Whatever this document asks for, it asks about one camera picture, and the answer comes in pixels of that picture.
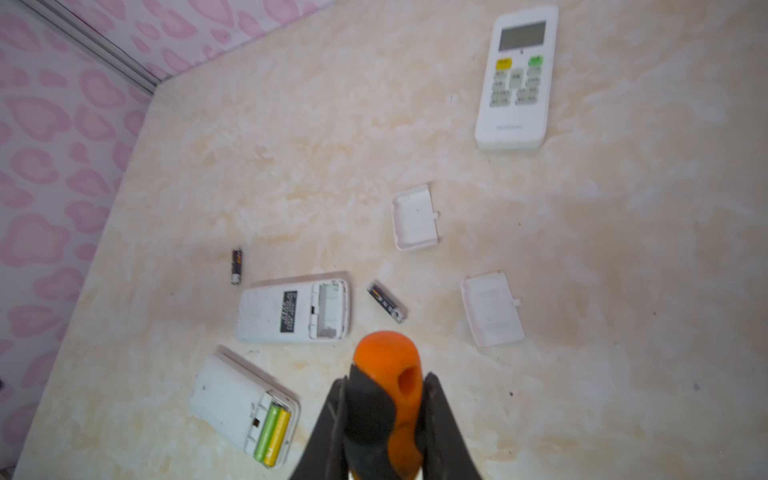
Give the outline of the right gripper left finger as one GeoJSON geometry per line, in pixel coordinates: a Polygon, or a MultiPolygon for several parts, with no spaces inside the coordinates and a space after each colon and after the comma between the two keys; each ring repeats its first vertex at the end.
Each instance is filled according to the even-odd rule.
{"type": "Polygon", "coordinates": [[[291,480],[349,478],[349,466],[344,451],[348,420],[347,383],[347,377],[333,382],[306,448],[290,477],[291,480]]]}

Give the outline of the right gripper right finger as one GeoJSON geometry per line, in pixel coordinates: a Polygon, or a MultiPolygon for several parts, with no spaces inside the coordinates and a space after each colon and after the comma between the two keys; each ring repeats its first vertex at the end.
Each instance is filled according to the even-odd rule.
{"type": "Polygon", "coordinates": [[[429,373],[423,381],[418,448],[423,454],[424,479],[481,479],[439,378],[434,373],[429,373]]]}

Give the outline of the orange black screwdriver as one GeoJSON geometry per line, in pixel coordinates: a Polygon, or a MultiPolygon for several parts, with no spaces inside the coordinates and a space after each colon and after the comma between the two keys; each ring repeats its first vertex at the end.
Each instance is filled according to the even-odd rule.
{"type": "Polygon", "coordinates": [[[405,335],[380,331],[358,344],[345,392],[343,447],[355,479],[414,479],[423,396],[418,349],[405,335]]]}

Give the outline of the red white remote control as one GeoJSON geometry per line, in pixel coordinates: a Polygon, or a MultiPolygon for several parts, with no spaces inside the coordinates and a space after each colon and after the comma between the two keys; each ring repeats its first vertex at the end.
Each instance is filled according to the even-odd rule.
{"type": "Polygon", "coordinates": [[[244,343],[329,343],[350,327],[350,288],[341,275],[266,282],[242,292],[236,337],[244,343]]]}

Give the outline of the white battery cover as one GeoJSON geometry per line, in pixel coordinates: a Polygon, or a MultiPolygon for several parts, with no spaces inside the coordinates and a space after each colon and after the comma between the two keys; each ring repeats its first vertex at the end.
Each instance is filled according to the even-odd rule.
{"type": "Polygon", "coordinates": [[[478,347],[522,341],[524,329],[517,311],[520,302],[502,271],[465,279],[461,295],[472,337],[478,347]]]}
{"type": "Polygon", "coordinates": [[[396,248],[412,251],[437,245],[437,218],[427,184],[398,193],[392,200],[396,248]]]}

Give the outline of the black battery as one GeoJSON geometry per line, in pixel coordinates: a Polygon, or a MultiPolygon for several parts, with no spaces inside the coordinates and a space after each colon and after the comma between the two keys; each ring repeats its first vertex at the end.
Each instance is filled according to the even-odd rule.
{"type": "Polygon", "coordinates": [[[407,309],[379,282],[372,281],[368,285],[367,291],[393,320],[398,324],[405,322],[407,319],[407,309]]]}
{"type": "Polygon", "coordinates": [[[242,282],[242,260],[243,251],[241,248],[235,248],[232,251],[231,260],[231,284],[240,285],[242,282]]]}

